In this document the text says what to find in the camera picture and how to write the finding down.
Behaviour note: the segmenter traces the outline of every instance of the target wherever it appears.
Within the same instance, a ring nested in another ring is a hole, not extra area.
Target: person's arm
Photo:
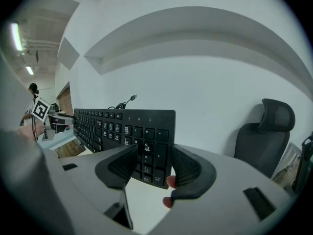
[[[29,119],[29,118],[31,118],[33,115],[31,114],[31,113],[26,113],[26,114],[24,114],[24,116],[23,116],[23,120],[24,119]]]

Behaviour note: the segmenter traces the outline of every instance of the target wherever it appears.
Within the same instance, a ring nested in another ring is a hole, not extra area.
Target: human hand
[[[169,176],[166,179],[166,183],[168,186],[176,189],[176,176]],[[172,208],[172,202],[171,197],[164,197],[163,198],[163,205],[165,205],[167,208]]]

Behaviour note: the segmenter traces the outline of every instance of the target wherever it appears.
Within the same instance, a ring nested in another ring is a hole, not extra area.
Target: keyboard
[[[92,152],[137,144],[133,178],[168,189],[175,137],[174,110],[75,109],[74,135]]]

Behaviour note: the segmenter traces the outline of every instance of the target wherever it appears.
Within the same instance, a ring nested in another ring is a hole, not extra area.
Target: chair backrest
[[[239,130],[235,158],[271,177],[288,144],[295,115],[284,102],[267,98],[262,102],[264,114],[261,123],[248,123]]]

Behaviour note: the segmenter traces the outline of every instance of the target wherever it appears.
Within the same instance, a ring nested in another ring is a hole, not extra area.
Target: ceiling
[[[26,0],[8,20],[0,47],[22,81],[31,76],[25,66],[32,67],[34,76],[54,75],[60,41],[77,6],[73,0]],[[12,22],[19,25],[23,52],[16,51],[12,41]]]

